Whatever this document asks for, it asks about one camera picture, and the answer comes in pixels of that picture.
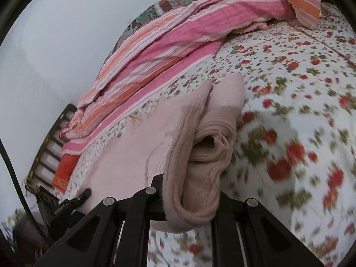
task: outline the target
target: pink cloth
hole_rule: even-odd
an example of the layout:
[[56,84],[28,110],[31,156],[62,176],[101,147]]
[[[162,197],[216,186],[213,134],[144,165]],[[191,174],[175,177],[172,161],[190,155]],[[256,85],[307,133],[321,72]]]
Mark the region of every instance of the pink cloth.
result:
[[219,175],[231,159],[244,85],[233,73],[214,88],[205,81],[186,95],[161,99],[148,114],[130,116],[127,133],[104,147],[87,175],[80,192],[91,188],[92,195],[82,210],[107,196],[131,197],[164,173],[167,223],[153,227],[180,233],[209,223],[218,207]]

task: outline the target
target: wall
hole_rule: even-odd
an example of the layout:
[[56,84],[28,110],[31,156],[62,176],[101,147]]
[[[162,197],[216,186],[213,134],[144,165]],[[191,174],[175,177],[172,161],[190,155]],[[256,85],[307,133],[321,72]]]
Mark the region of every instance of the wall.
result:
[[[0,137],[20,181],[127,27],[158,0],[33,0],[0,46]],[[20,206],[0,159],[0,221]]]

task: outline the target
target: pink striped blanket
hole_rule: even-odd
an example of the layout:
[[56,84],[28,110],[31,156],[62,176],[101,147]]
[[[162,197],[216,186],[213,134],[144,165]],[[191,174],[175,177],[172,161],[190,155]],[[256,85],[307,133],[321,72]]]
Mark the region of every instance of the pink striped blanket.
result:
[[106,60],[91,90],[61,130],[63,154],[78,155],[100,134],[217,52],[224,38],[267,28],[270,19],[313,27],[320,0],[195,0],[128,37]]

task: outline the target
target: black cable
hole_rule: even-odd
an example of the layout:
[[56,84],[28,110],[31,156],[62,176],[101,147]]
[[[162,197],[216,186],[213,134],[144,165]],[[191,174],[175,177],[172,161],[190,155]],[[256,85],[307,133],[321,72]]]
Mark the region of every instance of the black cable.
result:
[[47,245],[47,247],[50,246],[48,239],[46,238],[46,236],[44,235],[43,231],[40,229],[38,223],[36,222],[34,216],[31,213],[30,208],[28,207],[28,204],[24,198],[24,194],[22,193],[20,184],[18,183],[16,174],[15,174],[15,170],[14,167],[12,166],[12,163],[10,161],[10,158],[8,156],[8,153],[6,152],[6,149],[4,147],[4,145],[2,144],[2,141],[0,139],[0,155],[2,157],[2,159],[5,162],[6,167],[8,168],[8,172],[10,174],[12,183],[14,184],[15,190],[17,192],[17,196],[20,199],[20,202],[27,214],[27,217],[29,219],[29,221],[32,223],[32,225],[34,226],[34,228],[36,229],[36,231],[39,233],[39,235],[41,236],[42,240],[44,241],[44,243]]

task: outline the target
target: silver screw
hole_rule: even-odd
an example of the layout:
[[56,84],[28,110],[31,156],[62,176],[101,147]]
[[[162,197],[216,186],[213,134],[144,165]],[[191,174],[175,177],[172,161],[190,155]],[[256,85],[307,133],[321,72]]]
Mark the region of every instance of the silver screw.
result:
[[259,202],[255,199],[248,199],[247,200],[247,205],[250,207],[256,207],[259,204]]
[[112,197],[107,197],[104,199],[103,204],[105,206],[110,206],[114,203],[114,199]]
[[156,192],[156,188],[155,187],[152,187],[152,186],[149,186],[147,189],[146,189],[146,193],[149,194],[149,195],[152,195]]

